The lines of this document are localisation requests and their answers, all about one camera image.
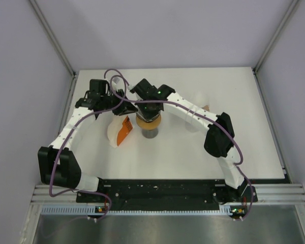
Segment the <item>orange coffee filter pack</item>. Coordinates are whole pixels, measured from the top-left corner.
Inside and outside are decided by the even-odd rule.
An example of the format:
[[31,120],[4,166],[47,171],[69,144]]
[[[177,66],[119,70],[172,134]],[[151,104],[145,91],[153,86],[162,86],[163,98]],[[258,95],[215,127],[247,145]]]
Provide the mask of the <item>orange coffee filter pack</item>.
[[117,148],[126,139],[133,129],[128,115],[114,116],[107,128],[109,144]]

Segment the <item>smoky grey glass carafe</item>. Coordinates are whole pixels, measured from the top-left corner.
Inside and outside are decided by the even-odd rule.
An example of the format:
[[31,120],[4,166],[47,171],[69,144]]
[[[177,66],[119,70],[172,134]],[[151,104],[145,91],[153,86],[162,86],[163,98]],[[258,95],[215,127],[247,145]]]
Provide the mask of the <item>smoky grey glass carafe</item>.
[[147,139],[153,139],[158,135],[158,128],[155,129],[151,129],[151,130],[146,130],[146,129],[142,129],[142,135],[147,138]]

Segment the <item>clear glass carafe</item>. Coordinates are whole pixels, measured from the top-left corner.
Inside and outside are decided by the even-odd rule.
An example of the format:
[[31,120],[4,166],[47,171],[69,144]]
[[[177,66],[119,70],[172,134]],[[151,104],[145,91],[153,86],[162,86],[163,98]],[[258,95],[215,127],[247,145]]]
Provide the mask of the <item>clear glass carafe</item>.
[[195,126],[193,126],[189,122],[185,122],[185,129],[191,133],[196,133],[199,131]]

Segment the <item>wooden dripper ring holder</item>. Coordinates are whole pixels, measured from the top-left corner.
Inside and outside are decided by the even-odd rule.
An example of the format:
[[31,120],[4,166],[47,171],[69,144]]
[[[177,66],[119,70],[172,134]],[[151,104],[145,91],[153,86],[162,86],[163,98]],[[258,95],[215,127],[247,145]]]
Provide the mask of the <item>wooden dripper ring holder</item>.
[[209,106],[208,105],[205,105],[202,107],[202,109],[206,110],[206,111],[209,111]]

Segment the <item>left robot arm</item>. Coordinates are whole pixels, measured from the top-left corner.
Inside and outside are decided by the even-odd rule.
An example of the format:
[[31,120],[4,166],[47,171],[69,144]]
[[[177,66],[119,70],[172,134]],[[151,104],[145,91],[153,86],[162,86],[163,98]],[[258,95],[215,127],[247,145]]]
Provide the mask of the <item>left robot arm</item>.
[[75,103],[67,124],[57,138],[38,151],[41,182],[68,189],[87,191],[93,201],[101,201],[105,189],[100,178],[81,171],[75,151],[87,129],[97,120],[99,112],[113,112],[114,115],[126,115],[137,111],[135,106],[121,100],[127,89],[117,89],[107,80],[92,79],[85,95]]

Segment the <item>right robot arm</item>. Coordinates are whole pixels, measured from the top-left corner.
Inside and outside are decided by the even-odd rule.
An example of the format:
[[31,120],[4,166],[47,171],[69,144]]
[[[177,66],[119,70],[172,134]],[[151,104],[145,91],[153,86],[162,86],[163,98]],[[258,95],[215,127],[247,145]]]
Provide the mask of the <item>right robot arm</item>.
[[155,87],[146,79],[137,83],[130,92],[137,96],[136,123],[145,137],[153,138],[157,135],[162,111],[183,119],[205,133],[204,149],[218,160],[228,187],[228,197],[239,201],[245,196],[248,181],[238,168],[243,156],[234,142],[234,129],[228,114],[211,113],[184,99],[175,89],[164,84]]

